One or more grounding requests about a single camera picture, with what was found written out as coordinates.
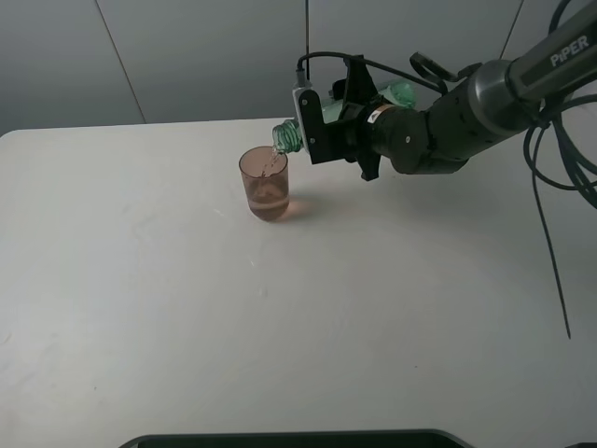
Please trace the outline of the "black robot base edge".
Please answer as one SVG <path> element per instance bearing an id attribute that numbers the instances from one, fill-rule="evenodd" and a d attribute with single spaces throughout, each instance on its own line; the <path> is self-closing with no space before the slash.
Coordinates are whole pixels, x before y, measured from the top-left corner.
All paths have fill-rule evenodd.
<path id="1" fill-rule="evenodd" d="M 277 433 L 161 434 L 127 441 L 125 447 L 468 447 L 437 429 L 354 430 Z"/>

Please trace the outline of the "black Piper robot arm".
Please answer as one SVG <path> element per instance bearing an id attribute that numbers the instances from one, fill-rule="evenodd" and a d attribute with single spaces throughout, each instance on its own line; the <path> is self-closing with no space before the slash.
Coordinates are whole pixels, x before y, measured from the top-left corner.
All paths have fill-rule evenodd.
<path id="1" fill-rule="evenodd" d="M 312 161 L 356 162 L 366 180 L 382 158 L 405 175 L 443 175 L 508 138 L 553 124 L 564 98 L 596 77 L 596 6 L 580 10 L 518 59 L 446 72 L 420 53 L 411 65 L 439 97 L 423 111 L 391 105 L 374 87 L 362 57 L 346 58 L 340 119 L 324 124 Z"/>

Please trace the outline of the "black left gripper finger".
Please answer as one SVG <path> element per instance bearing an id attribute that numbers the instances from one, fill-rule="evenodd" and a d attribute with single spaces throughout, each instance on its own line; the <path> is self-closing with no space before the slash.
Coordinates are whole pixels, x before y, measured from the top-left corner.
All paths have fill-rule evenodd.
<path id="1" fill-rule="evenodd" d="M 332 84 L 331 97 L 340 105 L 333 121 L 366 121 L 378 98 L 378 90 L 362 55 L 342 57 L 346 66 L 345 78 Z"/>

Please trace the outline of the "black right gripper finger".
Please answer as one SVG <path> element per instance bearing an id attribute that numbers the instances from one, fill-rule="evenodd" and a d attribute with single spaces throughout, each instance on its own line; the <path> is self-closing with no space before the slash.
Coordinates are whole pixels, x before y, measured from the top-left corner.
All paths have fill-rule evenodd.
<path id="1" fill-rule="evenodd" d="M 345 156 L 349 163 L 356 163 L 361 170 L 361 178 L 365 181 L 372 181 L 379 177 L 381 155 L 374 150 L 364 148 L 351 149 Z"/>

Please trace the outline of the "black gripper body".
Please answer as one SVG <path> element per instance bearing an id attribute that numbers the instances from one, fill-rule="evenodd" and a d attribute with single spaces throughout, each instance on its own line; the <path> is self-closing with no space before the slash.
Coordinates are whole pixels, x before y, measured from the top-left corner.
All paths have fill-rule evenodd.
<path id="1" fill-rule="evenodd" d="M 383 104 L 375 104 L 372 112 Z M 392 106 L 373 124 L 355 120 L 354 140 L 356 148 L 370 148 L 381 158 L 387 158 L 395 171 L 413 175 L 428 150 L 425 115 L 413 109 Z"/>

